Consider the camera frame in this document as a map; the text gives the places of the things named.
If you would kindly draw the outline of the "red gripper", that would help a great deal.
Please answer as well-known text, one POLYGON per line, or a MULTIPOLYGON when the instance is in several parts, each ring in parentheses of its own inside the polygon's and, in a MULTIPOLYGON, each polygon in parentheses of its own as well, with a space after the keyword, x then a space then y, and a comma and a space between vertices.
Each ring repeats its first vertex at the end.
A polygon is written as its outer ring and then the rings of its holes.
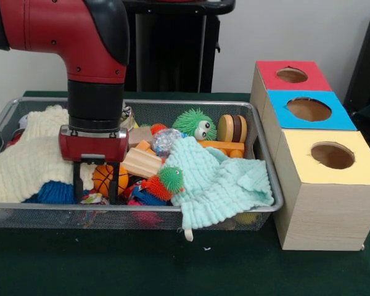
POLYGON ((128 134, 119 138, 91 138, 81 136, 59 135, 59 146, 64 160, 73 161, 73 190, 77 202, 83 198, 83 180, 80 177, 80 161, 84 159, 103 159, 115 162, 112 180, 109 185, 109 200, 117 202, 120 164, 125 159, 128 150, 128 134))

